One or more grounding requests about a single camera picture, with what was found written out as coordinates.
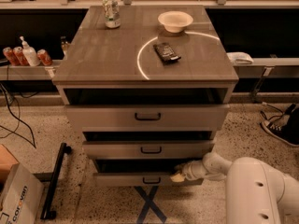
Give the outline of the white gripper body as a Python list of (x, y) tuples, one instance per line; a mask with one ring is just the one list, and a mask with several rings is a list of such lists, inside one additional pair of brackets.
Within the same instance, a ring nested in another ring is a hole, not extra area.
[(189, 181), (202, 179), (207, 174), (207, 169), (201, 161), (189, 161), (182, 168), (182, 174)]

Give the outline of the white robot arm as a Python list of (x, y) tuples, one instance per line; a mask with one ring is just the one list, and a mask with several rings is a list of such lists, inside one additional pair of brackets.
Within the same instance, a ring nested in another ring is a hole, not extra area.
[(299, 216), (299, 181), (249, 157), (228, 161), (215, 152), (175, 167), (172, 181), (225, 182), (226, 224), (283, 224)]

